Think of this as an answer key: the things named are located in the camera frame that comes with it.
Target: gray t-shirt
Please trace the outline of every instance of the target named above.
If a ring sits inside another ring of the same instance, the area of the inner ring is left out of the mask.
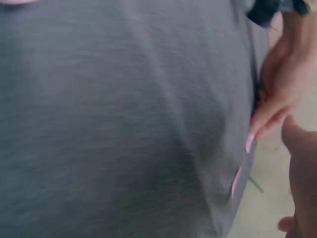
[[[245,139],[267,51],[248,6],[2,8],[0,237],[225,237],[252,163]]]

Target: skin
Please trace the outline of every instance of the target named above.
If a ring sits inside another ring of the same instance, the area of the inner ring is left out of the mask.
[[[282,139],[291,154],[289,179],[295,214],[283,218],[278,228],[287,232],[286,238],[316,238],[317,132],[305,131],[293,117],[288,117]]]
[[[0,0],[25,4],[37,0]],[[269,52],[262,67],[259,109],[251,121],[247,147],[284,122],[282,139],[291,154],[290,184],[295,204],[293,217],[278,228],[286,238],[317,237],[317,132],[300,128],[289,116],[308,89],[317,56],[317,15],[283,16],[283,36]]]
[[[262,66],[259,107],[251,120],[247,148],[281,126],[300,105],[314,77],[316,59],[317,13],[283,14],[283,34]]]

